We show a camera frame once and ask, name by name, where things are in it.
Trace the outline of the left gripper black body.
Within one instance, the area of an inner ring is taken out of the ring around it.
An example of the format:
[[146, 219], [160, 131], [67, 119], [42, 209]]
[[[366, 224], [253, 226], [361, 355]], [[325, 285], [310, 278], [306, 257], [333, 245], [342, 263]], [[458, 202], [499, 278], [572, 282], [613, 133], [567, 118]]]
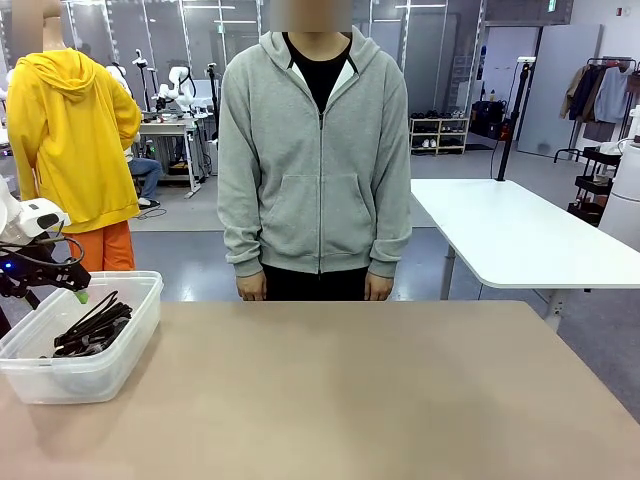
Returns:
[[50, 262], [50, 249], [43, 245], [0, 246], [0, 295], [25, 295], [29, 288], [49, 286], [41, 262]]

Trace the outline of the black USB cable grey tie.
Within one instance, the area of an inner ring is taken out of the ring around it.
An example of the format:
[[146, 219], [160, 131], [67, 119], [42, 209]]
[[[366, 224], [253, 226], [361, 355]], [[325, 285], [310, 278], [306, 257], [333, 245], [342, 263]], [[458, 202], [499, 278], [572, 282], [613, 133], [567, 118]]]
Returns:
[[118, 291], [107, 294], [89, 312], [81, 317], [66, 332], [70, 336], [93, 334], [104, 328], [118, 325], [121, 319], [131, 319], [132, 307], [118, 299]]

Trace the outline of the person's left forearm grey sleeve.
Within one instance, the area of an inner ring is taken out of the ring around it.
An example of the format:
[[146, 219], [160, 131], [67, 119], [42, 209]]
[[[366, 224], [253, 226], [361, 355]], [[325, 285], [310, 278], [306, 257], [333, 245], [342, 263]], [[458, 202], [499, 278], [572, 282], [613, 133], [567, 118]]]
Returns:
[[375, 191], [376, 234], [369, 271], [392, 279], [411, 236], [410, 164], [389, 164]]

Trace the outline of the person's right forearm grey sleeve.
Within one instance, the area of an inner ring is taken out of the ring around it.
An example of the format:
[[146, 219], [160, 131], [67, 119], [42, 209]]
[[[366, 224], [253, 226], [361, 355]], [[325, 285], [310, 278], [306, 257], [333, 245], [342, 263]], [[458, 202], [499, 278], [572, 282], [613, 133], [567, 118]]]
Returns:
[[262, 271], [258, 240], [261, 221], [254, 169], [242, 162], [225, 163], [220, 167], [218, 188], [227, 261], [238, 278], [258, 274]]

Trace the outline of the person's right hand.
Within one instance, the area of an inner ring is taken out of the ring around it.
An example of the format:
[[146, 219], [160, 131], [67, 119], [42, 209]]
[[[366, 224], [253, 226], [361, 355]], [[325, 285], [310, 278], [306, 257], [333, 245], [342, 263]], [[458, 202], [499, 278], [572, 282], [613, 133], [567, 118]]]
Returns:
[[264, 301], [267, 297], [267, 280], [263, 271], [247, 277], [237, 277], [236, 287], [243, 301]]

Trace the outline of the person's left hand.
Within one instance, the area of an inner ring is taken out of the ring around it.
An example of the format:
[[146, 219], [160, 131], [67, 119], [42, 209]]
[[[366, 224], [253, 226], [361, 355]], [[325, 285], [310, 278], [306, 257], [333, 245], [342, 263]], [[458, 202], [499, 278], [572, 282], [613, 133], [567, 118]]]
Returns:
[[393, 278], [386, 278], [368, 272], [365, 277], [365, 301], [386, 301], [394, 286]]

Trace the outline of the translucent plastic storage box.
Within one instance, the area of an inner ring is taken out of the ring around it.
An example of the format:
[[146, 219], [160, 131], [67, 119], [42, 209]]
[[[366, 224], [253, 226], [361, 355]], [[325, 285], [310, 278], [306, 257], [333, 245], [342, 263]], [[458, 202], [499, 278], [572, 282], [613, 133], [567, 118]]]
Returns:
[[[26, 404], [99, 403], [113, 399], [141, 358], [160, 321], [160, 273], [94, 272], [88, 301], [56, 289], [0, 339], [0, 373]], [[123, 332], [88, 357], [56, 358], [54, 339], [115, 293], [132, 308]]]

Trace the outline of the person in yellow hoodie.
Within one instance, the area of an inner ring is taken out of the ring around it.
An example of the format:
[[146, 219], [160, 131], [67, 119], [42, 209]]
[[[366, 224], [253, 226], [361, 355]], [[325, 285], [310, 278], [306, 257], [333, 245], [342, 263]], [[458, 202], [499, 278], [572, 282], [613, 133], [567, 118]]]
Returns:
[[60, 0], [11, 0], [11, 13], [25, 51], [6, 100], [21, 197], [69, 215], [63, 232], [87, 271], [132, 271], [129, 221], [140, 210], [125, 151], [141, 111], [104, 66], [65, 45]]

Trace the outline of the seated person in jeans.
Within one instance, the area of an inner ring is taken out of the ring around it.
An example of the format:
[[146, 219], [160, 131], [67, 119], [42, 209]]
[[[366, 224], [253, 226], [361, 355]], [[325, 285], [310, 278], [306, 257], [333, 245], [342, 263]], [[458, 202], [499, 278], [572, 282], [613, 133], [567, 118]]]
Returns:
[[138, 205], [141, 210], [156, 208], [160, 203], [156, 199], [157, 184], [163, 175], [162, 165], [155, 159], [136, 157], [132, 148], [124, 151], [131, 175], [142, 178], [143, 185], [138, 194]]

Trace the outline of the white background workbench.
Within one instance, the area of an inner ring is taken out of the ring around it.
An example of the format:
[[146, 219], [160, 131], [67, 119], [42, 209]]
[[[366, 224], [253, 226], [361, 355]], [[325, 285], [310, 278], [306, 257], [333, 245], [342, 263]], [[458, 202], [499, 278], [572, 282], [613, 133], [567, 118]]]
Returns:
[[160, 185], [186, 185], [185, 199], [196, 195], [212, 175], [204, 122], [194, 117], [145, 118], [140, 126], [136, 155], [154, 158], [163, 168]]

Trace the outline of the black tripod stand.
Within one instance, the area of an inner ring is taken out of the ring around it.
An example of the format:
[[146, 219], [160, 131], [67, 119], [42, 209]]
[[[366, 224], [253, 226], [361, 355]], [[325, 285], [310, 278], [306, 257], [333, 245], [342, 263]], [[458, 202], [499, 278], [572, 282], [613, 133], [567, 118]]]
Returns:
[[219, 138], [219, 102], [217, 96], [217, 87], [216, 87], [216, 64], [214, 62], [209, 63], [206, 68], [206, 73], [209, 77], [210, 87], [211, 87], [211, 101], [213, 108], [213, 116], [215, 122], [215, 132], [212, 136], [213, 140], [217, 140]]

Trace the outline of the person in grey hoodie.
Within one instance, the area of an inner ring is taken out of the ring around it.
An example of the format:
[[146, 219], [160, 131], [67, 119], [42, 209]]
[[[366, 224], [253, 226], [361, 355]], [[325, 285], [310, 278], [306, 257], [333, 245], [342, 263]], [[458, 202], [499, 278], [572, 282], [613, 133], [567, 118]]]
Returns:
[[228, 64], [220, 167], [254, 169], [264, 301], [365, 301], [374, 195], [409, 161], [397, 62], [352, 23], [352, 0], [270, 0], [269, 30]]

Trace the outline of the wooden shoe rack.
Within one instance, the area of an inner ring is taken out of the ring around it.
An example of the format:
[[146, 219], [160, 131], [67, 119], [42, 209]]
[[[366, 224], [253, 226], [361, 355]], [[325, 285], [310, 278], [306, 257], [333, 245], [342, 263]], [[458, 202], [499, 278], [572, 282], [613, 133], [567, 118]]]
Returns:
[[463, 154], [468, 128], [468, 118], [410, 118], [410, 151], [414, 155]]

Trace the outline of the white side table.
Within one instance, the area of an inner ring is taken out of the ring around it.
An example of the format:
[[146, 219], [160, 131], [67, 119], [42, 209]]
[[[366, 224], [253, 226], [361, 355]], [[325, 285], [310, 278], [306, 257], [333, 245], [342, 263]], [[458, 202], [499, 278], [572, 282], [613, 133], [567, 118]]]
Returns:
[[446, 239], [440, 297], [454, 263], [495, 289], [547, 290], [557, 329], [573, 290], [640, 289], [640, 253], [510, 181], [414, 179], [411, 193]]

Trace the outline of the black bags pile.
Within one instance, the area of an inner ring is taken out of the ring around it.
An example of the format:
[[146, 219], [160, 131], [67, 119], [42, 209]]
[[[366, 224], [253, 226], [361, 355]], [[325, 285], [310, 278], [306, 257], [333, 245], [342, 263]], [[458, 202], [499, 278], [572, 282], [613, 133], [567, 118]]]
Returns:
[[505, 101], [477, 101], [471, 108], [469, 131], [493, 140], [505, 141], [509, 118]]

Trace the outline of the black pole stand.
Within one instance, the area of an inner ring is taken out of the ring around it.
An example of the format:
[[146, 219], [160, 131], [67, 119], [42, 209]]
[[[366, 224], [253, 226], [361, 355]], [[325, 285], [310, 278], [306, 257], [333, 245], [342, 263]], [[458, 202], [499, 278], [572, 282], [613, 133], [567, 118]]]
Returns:
[[509, 119], [509, 128], [508, 128], [504, 148], [502, 151], [498, 174], [497, 174], [497, 177], [495, 178], [495, 180], [498, 182], [503, 182], [505, 180], [505, 173], [508, 165], [509, 155], [512, 148], [515, 130], [520, 117], [520, 109], [523, 101], [523, 96], [527, 87], [528, 78], [530, 76], [530, 73], [533, 69], [535, 62], [536, 62], [536, 57], [533, 57], [533, 56], [529, 56], [529, 57], [521, 56], [517, 59], [517, 63], [522, 65], [522, 69], [520, 72], [519, 84], [518, 84], [518, 89], [515, 97], [515, 103]]

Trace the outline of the grey partition panel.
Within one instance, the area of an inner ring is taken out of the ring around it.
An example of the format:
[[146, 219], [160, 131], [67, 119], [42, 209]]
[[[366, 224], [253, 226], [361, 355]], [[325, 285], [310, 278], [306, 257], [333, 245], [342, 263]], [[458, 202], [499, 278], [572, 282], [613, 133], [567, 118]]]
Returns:
[[600, 24], [546, 26], [534, 68], [518, 150], [552, 157], [569, 146], [573, 122], [560, 117], [566, 91], [579, 69], [599, 52]]

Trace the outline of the black utility cart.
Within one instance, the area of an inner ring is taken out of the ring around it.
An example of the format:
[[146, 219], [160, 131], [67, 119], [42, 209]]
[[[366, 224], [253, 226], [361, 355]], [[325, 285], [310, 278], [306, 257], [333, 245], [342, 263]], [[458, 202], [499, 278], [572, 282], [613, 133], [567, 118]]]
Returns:
[[622, 155], [602, 153], [600, 147], [585, 147], [576, 152], [584, 161], [584, 170], [575, 177], [575, 199], [567, 211], [587, 224], [598, 227], [612, 192], [614, 177], [618, 172]]

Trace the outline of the white cylindrical machine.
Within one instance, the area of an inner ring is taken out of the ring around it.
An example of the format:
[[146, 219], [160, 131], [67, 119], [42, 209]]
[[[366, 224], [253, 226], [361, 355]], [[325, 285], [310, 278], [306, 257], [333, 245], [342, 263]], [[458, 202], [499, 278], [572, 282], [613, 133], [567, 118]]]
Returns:
[[640, 104], [631, 117], [628, 137], [617, 144], [622, 155], [599, 229], [640, 252]]

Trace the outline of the black clothes rack with coats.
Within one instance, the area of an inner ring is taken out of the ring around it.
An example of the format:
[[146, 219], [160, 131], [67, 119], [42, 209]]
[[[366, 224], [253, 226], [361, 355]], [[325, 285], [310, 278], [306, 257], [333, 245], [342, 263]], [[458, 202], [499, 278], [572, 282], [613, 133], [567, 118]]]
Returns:
[[564, 94], [560, 118], [572, 123], [569, 143], [555, 152], [577, 160], [581, 138], [591, 146], [613, 141], [629, 131], [631, 111], [640, 95], [640, 64], [630, 57], [592, 57], [577, 70]]

